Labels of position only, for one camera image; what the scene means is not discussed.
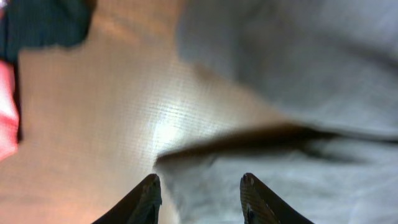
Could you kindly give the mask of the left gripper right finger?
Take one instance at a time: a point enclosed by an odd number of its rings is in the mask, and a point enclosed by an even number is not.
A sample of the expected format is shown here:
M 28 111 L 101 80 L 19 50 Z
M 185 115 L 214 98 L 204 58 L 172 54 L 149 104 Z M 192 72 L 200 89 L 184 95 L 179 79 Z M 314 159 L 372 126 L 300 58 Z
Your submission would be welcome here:
M 243 175 L 239 190 L 245 224 L 313 224 L 252 173 Z

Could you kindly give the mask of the grey shorts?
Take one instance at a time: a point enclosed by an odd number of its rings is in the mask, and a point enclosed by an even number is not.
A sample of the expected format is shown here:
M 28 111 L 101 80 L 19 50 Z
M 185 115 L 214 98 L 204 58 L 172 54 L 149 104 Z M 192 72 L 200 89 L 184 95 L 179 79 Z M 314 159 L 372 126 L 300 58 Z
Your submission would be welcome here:
M 244 223 L 245 173 L 314 223 L 397 222 L 396 1 L 189 1 L 177 44 L 294 122 L 161 157 L 182 223 Z

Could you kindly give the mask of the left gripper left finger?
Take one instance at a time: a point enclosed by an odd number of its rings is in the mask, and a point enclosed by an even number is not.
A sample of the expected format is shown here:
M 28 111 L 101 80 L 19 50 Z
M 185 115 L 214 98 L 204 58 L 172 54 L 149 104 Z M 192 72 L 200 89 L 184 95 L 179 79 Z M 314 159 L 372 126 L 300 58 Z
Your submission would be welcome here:
M 93 224 L 158 224 L 161 205 L 159 176 L 149 174 Z

